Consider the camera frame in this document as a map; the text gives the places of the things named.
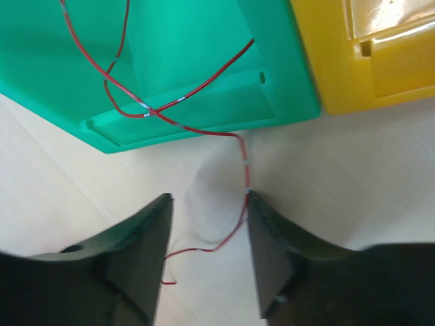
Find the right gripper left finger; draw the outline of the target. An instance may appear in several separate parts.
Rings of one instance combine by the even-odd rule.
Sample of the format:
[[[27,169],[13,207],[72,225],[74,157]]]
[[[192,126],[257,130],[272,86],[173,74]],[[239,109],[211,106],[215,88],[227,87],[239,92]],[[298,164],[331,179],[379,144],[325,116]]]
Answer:
[[[163,194],[58,253],[1,254],[2,325],[153,325],[173,216]]]

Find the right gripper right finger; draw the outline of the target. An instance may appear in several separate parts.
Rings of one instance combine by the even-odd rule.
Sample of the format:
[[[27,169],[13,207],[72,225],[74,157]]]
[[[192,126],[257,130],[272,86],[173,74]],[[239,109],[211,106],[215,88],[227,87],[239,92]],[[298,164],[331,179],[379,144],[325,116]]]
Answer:
[[[257,192],[247,225],[268,325],[434,324],[432,243],[346,249],[285,218]]]

